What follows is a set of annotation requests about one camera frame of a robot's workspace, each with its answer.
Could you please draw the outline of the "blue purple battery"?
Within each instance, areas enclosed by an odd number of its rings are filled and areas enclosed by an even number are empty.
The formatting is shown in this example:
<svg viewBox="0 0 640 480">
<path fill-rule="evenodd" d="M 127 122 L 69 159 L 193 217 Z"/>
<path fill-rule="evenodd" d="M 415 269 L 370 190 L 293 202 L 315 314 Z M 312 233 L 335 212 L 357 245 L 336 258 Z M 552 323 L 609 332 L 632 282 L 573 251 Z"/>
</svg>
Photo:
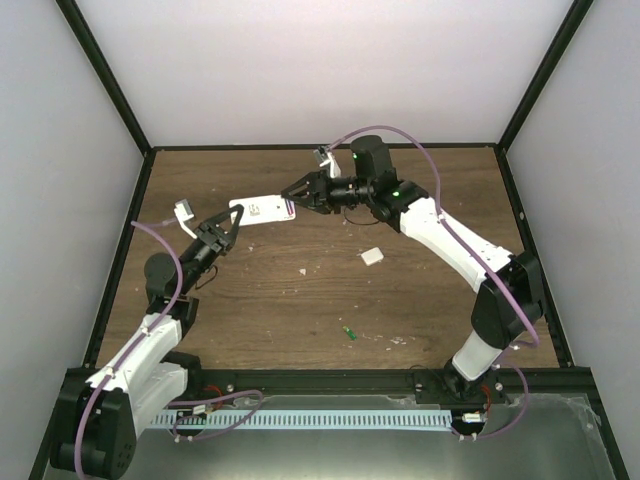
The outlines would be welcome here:
<svg viewBox="0 0 640 480">
<path fill-rule="evenodd" d="M 294 218 L 294 217 L 295 217 L 295 215 L 296 215 L 296 211 L 295 211 L 295 205 L 294 205 L 294 203 L 293 203 L 293 202 L 291 202 L 290 200 L 286 200 L 286 201 L 285 201 L 285 206 L 287 207 L 288 215 L 289 215 L 291 218 Z"/>
</svg>

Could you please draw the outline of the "white remote control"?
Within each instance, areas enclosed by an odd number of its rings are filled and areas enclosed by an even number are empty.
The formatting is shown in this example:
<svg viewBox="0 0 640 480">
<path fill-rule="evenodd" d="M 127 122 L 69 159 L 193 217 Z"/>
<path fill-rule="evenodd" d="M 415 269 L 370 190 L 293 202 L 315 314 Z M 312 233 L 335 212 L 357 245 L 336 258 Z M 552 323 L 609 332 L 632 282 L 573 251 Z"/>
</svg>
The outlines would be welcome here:
<svg viewBox="0 0 640 480">
<path fill-rule="evenodd" d="M 240 226 L 251 226 L 294 220 L 296 215 L 294 218 L 288 215 L 285 201 L 280 195 L 265 195 L 233 199 L 229 201 L 229 207 L 241 204 L 244 214 Z"/>
</svg>

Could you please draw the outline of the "white battery cover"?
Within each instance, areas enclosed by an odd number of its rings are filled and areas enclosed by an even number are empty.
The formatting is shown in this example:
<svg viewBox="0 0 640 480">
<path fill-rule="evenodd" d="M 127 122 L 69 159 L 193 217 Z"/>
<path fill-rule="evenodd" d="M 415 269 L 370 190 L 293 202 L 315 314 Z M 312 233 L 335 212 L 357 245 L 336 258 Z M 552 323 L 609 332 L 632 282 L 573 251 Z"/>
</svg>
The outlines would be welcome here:
<svg viewBox="0 0 640 480">
<path fill-rule="evenodd" d="M 366 266 L 380 263 L 384 259 L 384 254 L 379 247 L 374 247 L 360 253 L 360 258 Z"/>
</svg>

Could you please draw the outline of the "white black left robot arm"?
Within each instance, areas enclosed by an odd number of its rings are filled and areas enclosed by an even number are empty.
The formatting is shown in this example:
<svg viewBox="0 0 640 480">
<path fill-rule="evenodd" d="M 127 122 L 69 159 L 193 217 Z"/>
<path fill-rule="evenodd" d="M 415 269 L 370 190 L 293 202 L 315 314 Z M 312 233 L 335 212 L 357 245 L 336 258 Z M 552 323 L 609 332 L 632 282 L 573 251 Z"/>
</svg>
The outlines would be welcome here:
<svg viewBox="0 0 640 480">
<path fill-rule="evenodd" d="M 204 392 L 200 362 L 176 351 L 196 320 L 190 296 L 216 260 L 234 247 L 244 208 L 236 204 L 190 228 L 193 213 L 179 201 L 174 215 L 192 242 L 176 254 L 165 240 L 144 265 L 148 305 L 132 337 L 102 368 L 70 369 L 53 411 L 52 467 L 79 478 L 121 478 L 137 441 L 171 401 L 196 402 Z"/>
</svg>

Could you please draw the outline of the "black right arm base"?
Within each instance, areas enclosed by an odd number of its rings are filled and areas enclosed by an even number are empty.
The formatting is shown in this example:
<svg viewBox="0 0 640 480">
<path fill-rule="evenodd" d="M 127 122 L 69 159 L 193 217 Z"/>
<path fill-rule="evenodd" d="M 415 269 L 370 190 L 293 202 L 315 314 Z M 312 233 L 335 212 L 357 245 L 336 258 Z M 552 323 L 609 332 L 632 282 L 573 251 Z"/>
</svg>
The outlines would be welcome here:
<svg viewBox="0 0 640 480">
<path fill-rule="evenodd" d="M 505 394 L 495 388 L 495 375 L 485 373 L 479 379 L 468 381 L 453 369 L 413 368 L 410 370 L 416 392 L 439 403 L 454 405 L 480 404 L 490 400 L 504 403 Z"/>
</svg>

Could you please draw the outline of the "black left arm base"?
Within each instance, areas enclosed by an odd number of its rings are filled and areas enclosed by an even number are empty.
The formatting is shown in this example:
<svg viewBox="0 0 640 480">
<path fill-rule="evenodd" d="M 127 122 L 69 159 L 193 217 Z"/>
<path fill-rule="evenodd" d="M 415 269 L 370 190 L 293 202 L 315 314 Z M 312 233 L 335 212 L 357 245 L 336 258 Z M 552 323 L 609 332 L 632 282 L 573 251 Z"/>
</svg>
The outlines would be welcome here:
<svg viewBox="0 0 640 480">
<path fill-rule="evenodd" d="M 172 400 L 172 403 L 200 401 L 231 394 L 231 391 L 226 391 L 215 384 L 210 376 L 204 372 L 201 360 L 197 355 L 171 351 L 164 356 L 162 361 L 179 365 L 187 370 L 187 386 L 182 394 Z"/>
</svg>

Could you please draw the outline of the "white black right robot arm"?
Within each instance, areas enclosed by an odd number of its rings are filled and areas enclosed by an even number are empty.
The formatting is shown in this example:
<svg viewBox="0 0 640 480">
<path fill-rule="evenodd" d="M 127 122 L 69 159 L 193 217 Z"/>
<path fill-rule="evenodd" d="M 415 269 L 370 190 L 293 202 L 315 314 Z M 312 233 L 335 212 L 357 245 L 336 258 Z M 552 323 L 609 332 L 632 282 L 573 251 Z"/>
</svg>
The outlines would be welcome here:
<svg viewBox="0 0 640 480">
<path fill-rule="evenodd" d="M 480 380 L 509 349 L 535 348 L 545 300 L 541 265 L 529 252 L 496 246 L 445 212 L 439 193 L 401 179 L 389 146 L 378 135 L 352 140 L 355 172 L 341 173 L 331 146 L 315 151 L 319 166 L 282 190 L 293 204 L 328 215 L 366 206 L 380 223 L 413 239 L 455 270 L 476 294 L 472 331 L 444 366 L 447 396 L 472 399 Z"/>
</svg>

